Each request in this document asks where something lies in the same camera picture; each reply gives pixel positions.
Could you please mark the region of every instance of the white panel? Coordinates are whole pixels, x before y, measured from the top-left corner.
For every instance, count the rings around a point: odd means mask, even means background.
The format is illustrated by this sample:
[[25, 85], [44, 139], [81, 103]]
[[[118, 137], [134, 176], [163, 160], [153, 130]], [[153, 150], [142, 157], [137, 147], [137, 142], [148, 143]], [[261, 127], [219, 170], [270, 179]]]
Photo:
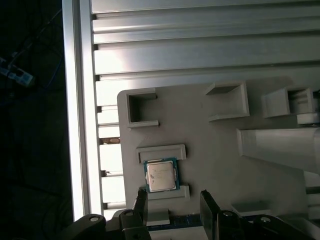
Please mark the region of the white panel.
[[318, 60], [320, 36], [195, 38], [101, 44], [95, 73], [219, 68]]
[[102, 196], [104, 203], [125, 202], [126, 196], [124, 178], [122, 176], [103, 177]]
[[307, 0], [91, 0], [93, 13], [214, 7], [245, 4], [303, 2]]
[[99, 138], [120, 137], [119, 126], [101, 126], [99, 127]]
[[98, 113], [99, 125], [115, 125], [119, 123], [118, 109], [102, 110]]
[[122, 210], [122, 209], [104, 210], [103, 211], [103, 216], [104, 216], [105, 220], [109, 221], [109, 220], [111, 220], [113, 218], [115, 213], [120, 211], [120, 210]]
[[103, 144], [100, 145], [100, 165], [101, 170], [109, 172], [121, 172], [122, 156], [120, 144]]
[[248, 79], [265, 79], [279, 76], [291, 78], [295, 84], [305, 83], [306, 75], [308, 76], [308, 86], [315, 89], [320, 88], [319, 75], [320, 67], [297, 67], [297, 68], [278, 68], [278, 69], [258, 69], [247, 71], [203, 71], [201, 72], [177, 72], [169, 74], [156, 73], [135, 73], [122, 75], [104, 75], [101, 81], [96, 82], [96, 102], [98, 106], [116, 105], [117, 96], [122, 90], [139, 89], [139, 88], [157, 88], [164, 86], [174, 86], [182, 84], [202, 84], [214, 83], [216, 81], [238, 80], [245, 81]]

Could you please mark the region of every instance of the screw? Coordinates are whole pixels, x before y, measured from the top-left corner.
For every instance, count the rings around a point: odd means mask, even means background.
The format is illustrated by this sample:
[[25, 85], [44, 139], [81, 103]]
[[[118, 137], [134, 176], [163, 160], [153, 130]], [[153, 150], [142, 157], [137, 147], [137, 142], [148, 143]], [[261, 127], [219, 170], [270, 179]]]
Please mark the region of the screw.
[[225, 212], [223, 213], [223, 215], [225, 215], [226, 217], [231, 217], [231, 216], [232, 216], [232, 212], [225, 211]]
[[96, 221], [98, 221], [98, 220], [99, 220], [99, 218], [96, 217], [96, 216], [93, 216], [92, 218], [90, 218], [90, 221], [91, 221], [91, 222], [96, 222]]
[[270, 223], [271, 222], [271, 220], [269, 218], [265, 217], [265, 216], [261, 218], [261, 221], [264, 222], [264, 223]]

